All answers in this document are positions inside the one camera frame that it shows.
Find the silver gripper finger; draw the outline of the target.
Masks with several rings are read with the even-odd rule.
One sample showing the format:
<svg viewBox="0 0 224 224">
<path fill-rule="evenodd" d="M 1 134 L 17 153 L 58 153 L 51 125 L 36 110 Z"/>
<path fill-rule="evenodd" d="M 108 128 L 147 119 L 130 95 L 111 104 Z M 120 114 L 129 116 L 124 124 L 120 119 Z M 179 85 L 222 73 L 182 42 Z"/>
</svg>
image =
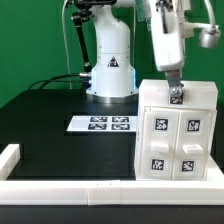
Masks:
<svg viewBox="0 0 224 224">
<path fill-rule="evenodd" d="M 180 97 L 183 93 L 181 83 L 181 71 L 171 70 L 165 73 L 169 85 L 169 93 L 172 97 Z"/>
</svg>

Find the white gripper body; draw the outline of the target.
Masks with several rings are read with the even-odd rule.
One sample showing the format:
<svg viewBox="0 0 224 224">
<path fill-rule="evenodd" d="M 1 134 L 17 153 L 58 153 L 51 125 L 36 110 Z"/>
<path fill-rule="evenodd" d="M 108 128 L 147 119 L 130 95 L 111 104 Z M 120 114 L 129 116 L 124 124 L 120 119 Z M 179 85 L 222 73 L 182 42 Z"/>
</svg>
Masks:
<svg viewBox="0 0 224 224">
<path fill-rule="evenodd" d="M 148 0 L 151 10 L 151 35 L 158 71 L 180 70 L 184 50 L 178 0 Z"/>
</svg>

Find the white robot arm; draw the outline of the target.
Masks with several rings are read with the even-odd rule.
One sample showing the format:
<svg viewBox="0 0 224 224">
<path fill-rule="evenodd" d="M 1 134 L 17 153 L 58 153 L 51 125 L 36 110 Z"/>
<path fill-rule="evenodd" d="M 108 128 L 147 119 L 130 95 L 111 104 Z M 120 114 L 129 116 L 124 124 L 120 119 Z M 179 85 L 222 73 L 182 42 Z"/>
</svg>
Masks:
<svg viewBox="0 0 224 224">
<path fill-rule="evenodd" d="M 182 95 L 184 66 L 184 12 L 190 0 L 112 0 L 93 5 L 97 62 L 91 69 L 87 96 L 105 103 L 123 103 L 138 94 L 135 69 L 130 63 L 130 29 L 112 14 L 113 7 L 143 7 L 143 18 L 151 25 L 157 69 L 166 74 L 169 93 Z"/>
</svg>

